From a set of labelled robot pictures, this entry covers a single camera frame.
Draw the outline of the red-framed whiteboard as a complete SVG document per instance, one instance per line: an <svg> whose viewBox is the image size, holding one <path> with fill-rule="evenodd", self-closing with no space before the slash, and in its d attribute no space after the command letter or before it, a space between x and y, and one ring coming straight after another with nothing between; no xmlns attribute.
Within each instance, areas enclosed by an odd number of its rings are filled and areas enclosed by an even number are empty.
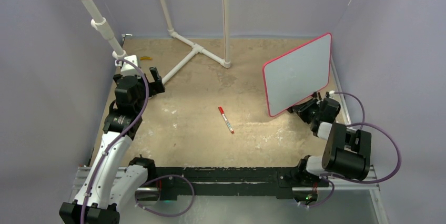
<svg viewBox="0 0 446 224"><path fill-rule="evenodd" d="M331 44L328 32L264 63L262 77L270 117L329 84Z"/></svg>

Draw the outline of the red whiteboard marker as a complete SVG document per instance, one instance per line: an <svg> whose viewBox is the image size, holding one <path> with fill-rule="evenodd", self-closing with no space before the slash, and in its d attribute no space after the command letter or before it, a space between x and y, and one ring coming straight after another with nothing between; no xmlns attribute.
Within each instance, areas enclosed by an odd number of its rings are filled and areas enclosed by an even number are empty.
<svg viewBox="0 0 446 224"><path fill-rule="evenodd" d="M222 117L223 117L223 119L224 119L224 121L225 121L225 123L226 123L226 125L227 125L227 127L228 127L228 129L229 129L229 131L230 131L232 134L234 134L234 133L235 133L235 132L234 132L234 129L232 128L232 126L231 126L231 124L230 124L230 122L229 122L229 120L228 120L228 118L227 118L227 116L226 116L226 114L225 114L223 108L222 108L222 107L218 107L218 109L219 109L220 114L222 115Z"/></svg>

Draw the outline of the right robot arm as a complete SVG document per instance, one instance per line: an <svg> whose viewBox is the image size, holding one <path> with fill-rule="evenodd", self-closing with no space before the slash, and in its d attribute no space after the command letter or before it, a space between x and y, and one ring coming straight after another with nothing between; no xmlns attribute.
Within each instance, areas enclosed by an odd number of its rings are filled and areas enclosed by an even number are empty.
<svg viewBox="0 0 446 224"><path fill-rule="evenodd" d="M287 182L298 182L303 186L314 186L322 180L322 175L338 175L342 178L363 181L370 170L371 134L361 129L352 129L336 122L341 111L338 101L317 92L311 99L287 109L297 114L310 126L314 136L326 140L323 154L307 155L297 166L283 175Z"/></svg>

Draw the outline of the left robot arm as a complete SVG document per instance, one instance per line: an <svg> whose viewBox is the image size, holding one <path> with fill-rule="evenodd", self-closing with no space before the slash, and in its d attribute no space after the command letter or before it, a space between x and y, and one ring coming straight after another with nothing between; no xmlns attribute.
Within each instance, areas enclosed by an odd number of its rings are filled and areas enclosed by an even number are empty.
<svg viewBox="0 0 446 224"><path fill-rule="evenodd" d="M151 83L139 74L113 76L115 100L104 121L97 156L74 200L62 203L59 215L63 223L119 223L119 211L136 189L156 182L154 161L143 157L130 161L124 175L116 178L121 160L143 121L141 113L147 99L165 92L157 68L151 67L150 73L154 78Z"/></svg>

